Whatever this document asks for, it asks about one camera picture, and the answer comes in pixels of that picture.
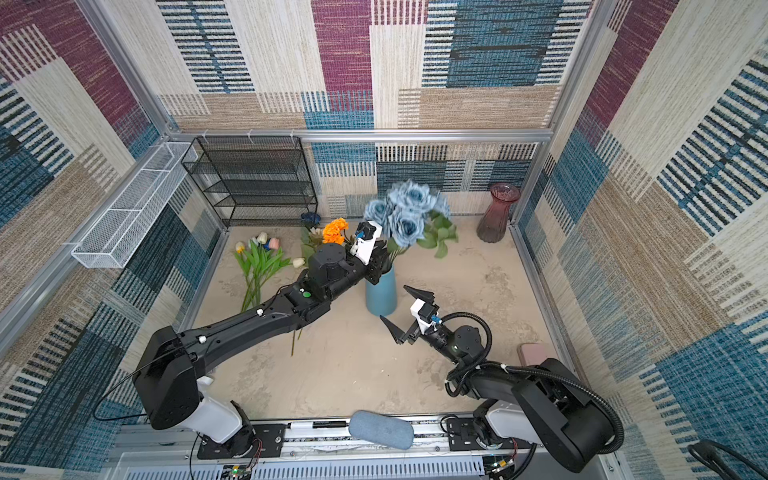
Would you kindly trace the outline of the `teal ceramic vase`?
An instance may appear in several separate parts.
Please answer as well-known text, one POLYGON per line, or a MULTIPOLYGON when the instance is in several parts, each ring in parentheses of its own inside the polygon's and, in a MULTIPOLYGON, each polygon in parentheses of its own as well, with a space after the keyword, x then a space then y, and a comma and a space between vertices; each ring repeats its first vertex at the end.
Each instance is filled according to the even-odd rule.
POLYGON ((397 286, 395 268, 382 274, 376 284, 365 283, 366 308, 376 316, 391 315, 397 307, 397 286))

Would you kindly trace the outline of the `orange marigold flower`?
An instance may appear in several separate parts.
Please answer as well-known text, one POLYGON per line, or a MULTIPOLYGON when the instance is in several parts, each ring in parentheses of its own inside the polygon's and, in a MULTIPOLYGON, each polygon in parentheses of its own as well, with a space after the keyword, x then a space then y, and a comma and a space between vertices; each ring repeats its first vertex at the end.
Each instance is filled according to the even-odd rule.
POLYGON ((348 227, 349 224, 344 218, 337 218, 331 221, 323 228, 323 243, 344 245, 346 243, 346 230, 348 227))

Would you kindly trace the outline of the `light blue rose bunch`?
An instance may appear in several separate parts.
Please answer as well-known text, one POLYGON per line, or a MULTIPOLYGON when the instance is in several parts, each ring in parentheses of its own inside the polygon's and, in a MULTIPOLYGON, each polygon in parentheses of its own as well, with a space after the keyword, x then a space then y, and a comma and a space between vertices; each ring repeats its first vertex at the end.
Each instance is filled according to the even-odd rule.
POLYGON ((382 227, 387 259, 382 272, 388 273, 395 260, 411 247, 434 250, 434 257, 448 255, 448 242, 458 242, 446 198, 427 184, 413 180, 397 182, 382 198, 368 202, 363 219, 382 227))

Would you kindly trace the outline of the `cream sunflower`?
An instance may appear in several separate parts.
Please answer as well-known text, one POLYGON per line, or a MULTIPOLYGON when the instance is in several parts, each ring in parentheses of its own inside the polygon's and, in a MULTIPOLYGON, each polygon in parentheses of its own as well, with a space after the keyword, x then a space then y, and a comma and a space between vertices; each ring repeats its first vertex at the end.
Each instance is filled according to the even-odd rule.
POLYGON ((305 262, 323 245, 323 230, 305 227, 301 233, 301 252, 305 262))

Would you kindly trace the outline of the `dark blue rose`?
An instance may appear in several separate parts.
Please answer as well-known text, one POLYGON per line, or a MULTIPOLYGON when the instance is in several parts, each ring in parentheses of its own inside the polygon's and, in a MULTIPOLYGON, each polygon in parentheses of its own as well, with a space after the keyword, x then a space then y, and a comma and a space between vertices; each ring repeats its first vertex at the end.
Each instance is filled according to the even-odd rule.
POLYGON ((300 216, 301 225, 311 230, 321 223, 321 216, 316 212, 304 212, 300 216))

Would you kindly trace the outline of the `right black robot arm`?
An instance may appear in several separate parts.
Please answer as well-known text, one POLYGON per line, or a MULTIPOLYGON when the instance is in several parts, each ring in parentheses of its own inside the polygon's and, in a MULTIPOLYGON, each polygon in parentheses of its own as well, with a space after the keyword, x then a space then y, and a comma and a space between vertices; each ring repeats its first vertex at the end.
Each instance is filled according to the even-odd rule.
POLYGON ((484 447, 519 439, 524 430, 504 417, 508 404, 525 417, 534 438, 565 469, 579 473, 596 456, 616 452, 625 440, 619 415, 607 400, 585 386, 565 365, 548 358, 535 366, 514 366, 489 358, 490 325, 470 312, 441 314, 434 293, 407 287, 414 299, 411 326, 403 330, 381 319, 398 344, 424 340, 450 360, 444 380, 446 394, 482 401, 473 415, 477 440, 484 447))

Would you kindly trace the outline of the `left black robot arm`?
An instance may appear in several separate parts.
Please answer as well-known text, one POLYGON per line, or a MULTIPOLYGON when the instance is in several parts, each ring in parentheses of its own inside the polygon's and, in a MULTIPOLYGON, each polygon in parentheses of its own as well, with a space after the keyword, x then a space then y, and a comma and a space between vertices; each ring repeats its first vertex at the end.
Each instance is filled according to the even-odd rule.
POLYGON ((277 335, 299 330, 330 311, 331 304, 363 279, 383 272, 387 244, 376 240, 369 259, 326 244, 311 256, 297 280, 243 313, 180 333, 163 327, 152 334, 133 375, 151 427, 183 426, 241 455, 256 434, 242 409, 204 396, 199 379, 229 358, 277 335))

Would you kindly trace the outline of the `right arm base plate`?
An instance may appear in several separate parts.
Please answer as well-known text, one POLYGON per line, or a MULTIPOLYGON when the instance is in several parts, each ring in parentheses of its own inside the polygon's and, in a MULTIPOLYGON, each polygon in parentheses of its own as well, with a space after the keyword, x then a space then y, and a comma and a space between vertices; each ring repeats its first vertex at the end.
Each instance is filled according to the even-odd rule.
POLYGON ((527 450, 531 444, 516 438, 501 438, 492 432, 483 421, 474 417, 459 417, 454 414, 441 418, 440 428, 448 437, 451 451, 470 450, 527 450))

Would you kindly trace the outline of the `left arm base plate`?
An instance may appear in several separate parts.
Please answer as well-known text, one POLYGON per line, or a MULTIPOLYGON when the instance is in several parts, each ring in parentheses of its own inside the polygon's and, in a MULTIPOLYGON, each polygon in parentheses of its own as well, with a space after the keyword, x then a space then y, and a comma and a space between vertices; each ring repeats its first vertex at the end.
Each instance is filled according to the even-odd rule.
POLYGON ((203 436, 195 456, 198 460, 277 458, 282 452, 286 427, 282 423, 245 426, 223 444, 203 436))

